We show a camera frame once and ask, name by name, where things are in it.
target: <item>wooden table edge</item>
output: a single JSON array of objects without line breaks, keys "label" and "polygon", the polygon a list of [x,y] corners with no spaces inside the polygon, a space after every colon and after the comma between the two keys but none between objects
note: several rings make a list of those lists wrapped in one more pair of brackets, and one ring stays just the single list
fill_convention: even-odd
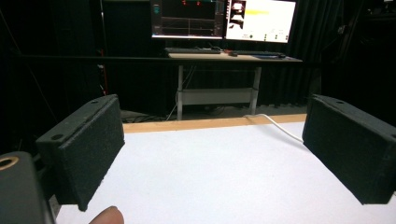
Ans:
[{"label": "wooden table edge", "polygon": [[[277,123],[304,122],[306,119],[306,114],[278,115],[270,116],[270,118]],[[256,117],[231,119],[195,119],[146,123],[124,123],[122,126],[125,133],[151,133],[269,123],[271,123],[269,119],[264,116],[257,115]]]}]

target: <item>mouse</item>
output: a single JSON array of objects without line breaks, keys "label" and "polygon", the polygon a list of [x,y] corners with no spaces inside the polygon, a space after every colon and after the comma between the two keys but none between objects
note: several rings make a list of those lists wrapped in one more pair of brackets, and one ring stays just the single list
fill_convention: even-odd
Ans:
[{"label": "mouse", "polygon": [[229,52],[228,55],[231,56],[231,57],[238,57],[238,54],[235,53],[235,52],[232,52],[232,51]]}]

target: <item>computer screen display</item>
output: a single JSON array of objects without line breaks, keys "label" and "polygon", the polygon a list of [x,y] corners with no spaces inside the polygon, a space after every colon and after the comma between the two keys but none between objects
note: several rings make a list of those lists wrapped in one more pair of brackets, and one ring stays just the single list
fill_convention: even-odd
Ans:
[{"label": "computer screen display", "polygon": [[227,0],[224,39],[288,43],[295,2]]},{"label": "computer screen display", "polygon": [[226,0],[150,0],[152,38],[222,39]]}]

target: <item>keyboard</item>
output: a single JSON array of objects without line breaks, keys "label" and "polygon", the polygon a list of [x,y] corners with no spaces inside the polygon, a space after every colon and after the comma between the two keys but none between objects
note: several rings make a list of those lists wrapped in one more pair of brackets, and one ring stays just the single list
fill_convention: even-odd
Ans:
[{"label": "keyboard", "polygon": [[219,49],[182,49],[182,48],[165,48],[167,53],[190,53],[190,54],[220,54]]},{"label": "keyboard", "polygon": [[260,50],[230,50],[229,52],[236,53],[238,55],[257,55],[257,56],[268,56],[268,57],[277,57],[277,58],[285,58],[286,55],[280,52],[271,52],[271,51],[260,51]]}]

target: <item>white cable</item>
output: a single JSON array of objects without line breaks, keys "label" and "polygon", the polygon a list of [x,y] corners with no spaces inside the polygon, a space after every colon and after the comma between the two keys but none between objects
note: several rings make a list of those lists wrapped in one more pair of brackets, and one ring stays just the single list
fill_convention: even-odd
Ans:
[{"label": "white cable", "polygon": [[251,118],[251,117],[258,117],[258,116],[264,116],[266,117],[268,120],[270,120],[278,129],[280,129],[282,132],[284,132],[285,134],[287,134],[288,136],[294,138],[295,140],[303,143],[304,140],[297,137],[296,135],[289,133],[287,130],[285,130],[284,128],[282,128],[279,124],[276,123],[276,121],[274,121],[273,119],[271,119],[269,116],[265,115],[265,114],[258,114],[258,115],[245,115],[245,118]]},{"label": "white cable", "polygon": [[[187,83],[186,88],[189,86],[190,81],[191,81],[191,79],[192,79],[192,75],[193,75],[194,72],[195,72],[195,69],[196,69],[196,66],[192,66],[192,67],[191,67],[189,74],[187,75],[186,79],[184,79],[184,81],[181,83],[181,86],[183,86],[184,83],[185,83],[187,80],[188,80],[189,82]],[[175,109],[176,109],[176,106],[177,106],[177,93],[178,93],[178,91],[177,91],[176,94],[175,94],[175,103],[176,103],[176,104],[175,104],[175,106],[173,107],[173,109],[171,110],[171,112],[169,113],[168,117],[166,118],[166,121],[168,121],[168,120],[171,118],[173,112],[174,112]]]}]

